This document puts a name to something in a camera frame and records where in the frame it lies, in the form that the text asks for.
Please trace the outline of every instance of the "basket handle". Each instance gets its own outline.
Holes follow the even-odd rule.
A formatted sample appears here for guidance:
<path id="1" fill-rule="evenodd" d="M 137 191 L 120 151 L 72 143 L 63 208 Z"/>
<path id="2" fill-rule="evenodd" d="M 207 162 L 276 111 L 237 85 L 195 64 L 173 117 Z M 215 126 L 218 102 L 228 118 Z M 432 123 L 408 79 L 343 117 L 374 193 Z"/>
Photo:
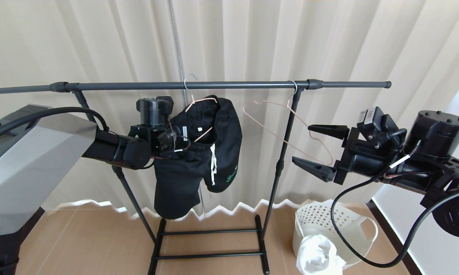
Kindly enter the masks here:
<path id="1" fill-rule="evenodd" d="M 360 226 L 360 228 L 362 227 L 362 223 L 366 220 L 369 220 L 372 222 L 372 224 L 374 225 L 374 228 L 375 228 L 375 234 L 374 234 L 374 237 L 372 237 L 371 239 L 367 240 L 368 242 L 375 242 L 375 239 L 377 238 L 377 236 L 379 235 L 379 228 L 377 226 L 377 223 L 369 218 L 369 217 L 365 217 L 365 216 L 361 216 L 360 218 L 358 218 L 356 221 L 354 221 L 353 223 L 358 223 L 358 226 Z"/>
<path id="2" fill-rule="evenodd" d="M 295 225 L 299 228 L 301 236 L 304 237 L 304 232 L 302 231 L 301 223 L 299 222 L 299 217 L 297 216 L 297 212 L 295 211 Z"/>

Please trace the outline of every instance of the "garment rack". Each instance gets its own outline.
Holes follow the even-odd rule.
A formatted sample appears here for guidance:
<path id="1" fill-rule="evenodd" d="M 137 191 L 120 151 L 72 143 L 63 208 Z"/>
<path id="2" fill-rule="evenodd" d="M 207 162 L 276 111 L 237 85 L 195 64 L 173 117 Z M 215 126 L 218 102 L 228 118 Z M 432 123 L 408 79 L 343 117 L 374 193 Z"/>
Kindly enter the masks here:
<path id="1" fill-rule="evenodd" d="M 324 87 L 376 87 L 376 88 L 390 88 L 391 82 L 349 82 L 349 81 L 322 81 L 316 79 L 308 79 L 303 81 L 247 81 L 247 82 L 139 82 L 139 83 L 68 83 L 68 82 L 56 82 L 51 85 L 41 86 L 25 86 L 25 87 L 5 87 L 0 88 L 0 94 L 15 94 L 22 92 L 72 92 L 78 103 L 88 108 L 87 100 L 82 91 L 98 91 L 98 90 L 135 90 L 135 89 L 296 89 L 295 94 L 292 97 L 292 111 L 297 111 L 297 105 L 301 98 L 301 93 L 304 90 L 314 90 Z M 288 142 L 290 138 L 290 132 L 292 131 L 292 125 L 294 122 L 294 113 L 289 112 L 289 118 L 287 127 L 285 129 L 284 140 Z M 87 114 L 87 118 L 95 122 L 92 115 Z M 154 242 L 153 254 L 151 255 L 151 262 L 148 270 L 148 275 L 155 275 L 156 265 L 160 260 L 170 259 L 193 259 L 193 258 L 214 258 L 214 257 L 230 257 L 230 256 L 260 256 L 261 267 L 264 274 L 270 273 L 268 266 L 267 252 L 265 248 L 265 233 L 268 228 L 268 221 L 272 211 L 273 201 L 275 200 L 275 193 L 280 180 L 280 175 L 283 170 L 283 159 L 287 151 L 287 143 L 282 144 L 280 150 L 280 158 L 277 161 L 275 167 L 275 178 L 273 180 L 272 191 L 270 200 L 268 202 L 268 208 L 266 211 L 266 217 L 264 225 L 261 226 L 261 219 L 259 215 L 255 215 L 255 227 L 248 229 L 228 229 L 228 230 L 202 230 L 202 231 L 176 231 L 166 232 L 166 220 L 161 219 L 158 226 L 158 233 L 154 235 L 151 227 L 149 226 L 146 217 L 143 215 L 141 207 L 137 203 L 137 200 L 131 190 L 128 182 L 126 181 L 121 167 L 112 167 L 113 171 L 121 181 L 122 186 L 126 190 L 130 201 L 139 214 L 143 225 L 146 227 L 151 239 Z M 171 235 L 196 235 L 196 234 L 221 234 L 221 233 L 243 233 L 243 232 L 256 232 L 259 244 L 259 250 L 255 252 L 237 252 L 237 253 L 210 253 L 210 254 L 191 254 L 191 255 L 160 255 L 161 244 L 164 236 Z"/>

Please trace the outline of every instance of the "curtain fold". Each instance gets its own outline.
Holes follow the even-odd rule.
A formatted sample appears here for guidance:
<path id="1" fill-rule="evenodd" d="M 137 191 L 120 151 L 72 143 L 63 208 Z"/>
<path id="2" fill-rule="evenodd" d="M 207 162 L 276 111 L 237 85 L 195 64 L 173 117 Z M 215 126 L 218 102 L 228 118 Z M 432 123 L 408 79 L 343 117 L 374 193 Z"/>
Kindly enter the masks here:
<path id="1" fill-rule="evenodd" d="M 173 0 L 184 75 L 199 81 L 306 80 L 385 81 L 390 89 L 304 91 L 297 113 L 306 124 L 354 126 L 360 111 L 380 106 L 400 127 L 410 127 L 424 109 L 444 109 L 459 90 L 459 0 L 307 1 Z M 181 81 L 169 4 L 161 0 L 57 0 L 0 2 L 0 87 L 69 82 Z M 252 207 L 268 199 L 282 141 L 246 117 L 242 107 L 283 137 L 289 111 L 253 101 L 286 104 L 292 89 L 188 90 L 230 99 L 240 118 L 243 145 L 240 169 L 228 190 L 201 187 L 198 214 L 218 205 Z M 135 102 L 170 95 L 174 115 L 185 106 L 182 91 L 90 91 L 90 108 L 109 127 L 127 134 L 139 123 Z M 77 106 L 71 94 L 37 92 L 0 95 L 0 118 L 28 104 Z M 341 141 L 321 134 L 334 155 Z M 327 151 L 294 122 L 290 143 L 330 162 Z M 307 158 L 289 147 L 276 202 L 289 198 L 333 198 L 364 177 L 350 174 L 343 186 L 323 183 L 294 166 Z M 142 207 L 153 210 L 154 171 L 125 174 Z M 367 202 L 376 183 L 346 196 Z M 81 199 L 111 201 L 134 212 L 109 165 L 81 159 L 43 207 Z"/>

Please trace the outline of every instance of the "wire hanger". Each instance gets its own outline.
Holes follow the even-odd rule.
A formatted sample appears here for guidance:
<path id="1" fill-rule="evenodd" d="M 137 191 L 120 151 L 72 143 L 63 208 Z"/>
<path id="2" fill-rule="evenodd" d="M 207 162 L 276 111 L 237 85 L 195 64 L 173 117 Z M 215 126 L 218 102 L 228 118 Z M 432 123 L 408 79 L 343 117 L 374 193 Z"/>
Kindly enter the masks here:
<path id="1" fill-rule="evenodd" d="M 193 75 L 192 73 L 189 74 L 189 75 L 193 76 L 194 79 L 195 79 L 196 81 L 198 81 L 198 78 L 197 78 L 195 75 Z M 185 89 L 188 91 L 189 88 L 187 88 L 187 84 L 185 83 L 185 82 L 187 81 L 187 76 L 184 78 L 184 87 L 185 87 Z M 217 103 L 217 99 L 214 99 L 213 97 L 207 97 L 207 98 L 204 98 L 204 99 L 195 100 L 195 99 L 194 99 L 194 95 L 193 95 L 192 93 L 190 93 L 190 96 L 192 97 L 192 102 L 189 104 L 189 106 L 187 106 L 187 108 L 185 109 L 185 112 L 189 111 L 189 109 L 190 109 L 196 102 L 200 102 L 200 101 L 204 101 L 204 100 L 213 100 L 214 102 Z M 207 129 L 207 131 L 205 131 L 203 134 L 201 134 L 194 142 L 197 142 L 199 139 L 201 139 L 203 136 L 205 136 L 205 135 L 206 135 L 208 132 L 210 132 L 211 130 L 212 130 L 212 126 L 211 126 L 209 129 Z"/>
<path id="2" fill-rule="evenodd" d="M 288 98 L 288 100 L 287 100 L 287 105 L 283 105 L 283 104 L 280 104 L 280 103 L 276 103 L 276 102 L 272 102 L 272 101 L 267 101 L 267 100 L 262 100 L 262 101 L 260 101 L 260 102 L 257 102 L 257 101 L 254 100 L 254 102 L 255 102 L 256 104 L 271 103 L 271 104 L 275 104 L 275 105 L 279 105 L 279 106 L 286 107 L 286 108 L 288 108 L 288 109 L 289 109 L 289 110 L 290 110 L 290 111 L 291 111 L 291 112 L 292 112 L 292 113 L 293 113 L 293 114 L 294 114 L 294 115 L 295 115 L 295 116 L 296 116 L 296 117 L 297 117 L 297 118 L 307 127 L 308 124 L 307 124 L 299 115 L 297 115 L 297 113 L 295 113 L 294 110 L 292 110 L 292 108 L 290 108 L 290 106 L 289 106 L 290 98 L 291 98 L 292 96 L 294 96 L 294 94 L 296 94 L 297 89 L 298 89 L 297 83 L 295 83 L 295 81 L 291 81 L 291 82 L 294 83 L 294 85 L 295 85 L 295 90 L 294 90 L 294 93 L 291 94 L 291 95 L 289 96 L 289 98 Z M 293 146 L 292 144 L 290 144 L 288 141 L 285 141 L 285 140 L 282 139 L 280 136 L 278 136 L 277 134 L 275 134 L 274 132 L 272 132 L 270 129 L 268 129 L 267 127 L 265 127 L 263 124 L 261 124 L 261 123 L 260 123 L 258 120 L 256 120 L 254 117 L 252 117 L 251 115 L 249 115 L 249 114 L 245 111 L 245 106 L 246 106 L 247 104 L 248 104 L 248 103 L 245 103 L 245 104 L 243 105 L 243 113 L 245 113 L 245 115 L 249 116 L 252 120 L 254 120 L 256 123 L 258 123 L 258 125 L 260 125 L 261 127 L 263 127 L 266 131 L 268 131 L 268 132 L 271 133 L 272 135 L 276 136 L 277 139 L 280 139 L 281 141 L 287 143 L 290 147 L 292 147 L 292 148 L 296 149 L 297 151 L 303 153 L 304 155 L 308 156 L 309 158 L 311 158 L 311 159 L 313 159 L 313 160 L 316 160 L 316 161 L 319 162 L 319 163 L 324 164 L 322 161 L 317 160 L 316 158 L 313 158 L 312 156 L 306 154 L 304 151 L 300 150 L 300 149 L 297 148 L 296 146 Z M 329 151 L 329 149 L 325 146 L 325 144 L 324 144 L 320 139 L 318 139 L 318 138 L 316 138 L 316 137 L 313 137 L 313 136 L 311 135 L 311 131 L 310 131 L 310 130 L 309 130 L 309 137 L 310 137 L 311 139 L 314 139 L 314 140 L 316 140 L 316 141 L 319 141 L 320 144 L 322 144 L 322 146 L 324 146 L 324 148 L 326 149 L 326 151 L 329 153 L 329 156 L 331 157 L 331 162 L 330 162 L 330 163 L 327 163 L 327 164 L 325 164 L 325 165 L 332 165 L 333 162 L 334 162 L 334 158 L 333 158 L 332 153 L 331 153 L 331 152 Z"/>

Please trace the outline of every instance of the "perforated basket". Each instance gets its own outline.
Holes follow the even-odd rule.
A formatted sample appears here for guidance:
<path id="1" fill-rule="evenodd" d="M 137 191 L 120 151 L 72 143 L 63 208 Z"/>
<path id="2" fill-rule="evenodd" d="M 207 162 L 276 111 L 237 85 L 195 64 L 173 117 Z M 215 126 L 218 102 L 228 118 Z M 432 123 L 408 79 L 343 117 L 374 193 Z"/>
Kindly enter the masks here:
<path id="1" fill-rule="evenodd" d="M 331 203 L 331 200 L 326 202 L 312 202 L 297 209 L 295 212 L 295 230 L 292 247 L 294 254 L 297 256 L 299 246 L 305 236 L 323 235 L 336 246 L 338 256 L 346 261 L 346 265 L 343 267 L 343 269 L 346 269 L 360 262 L 360 258 L 346 247 L 337 235 L 336 230 L 334 230 L 329 212 Z M 334 218 L 340 228 L 341 234 L 350 245 L 361 255 L 367 255 L 378 235 L 377 223 L 369 217 L 360 216 L 339 205 L 334 208 Z M 365 237 L 361 226 L 362 222 L 366 220 L 371 221 L 375 228 L 374 236 L 370 239 Z"/>

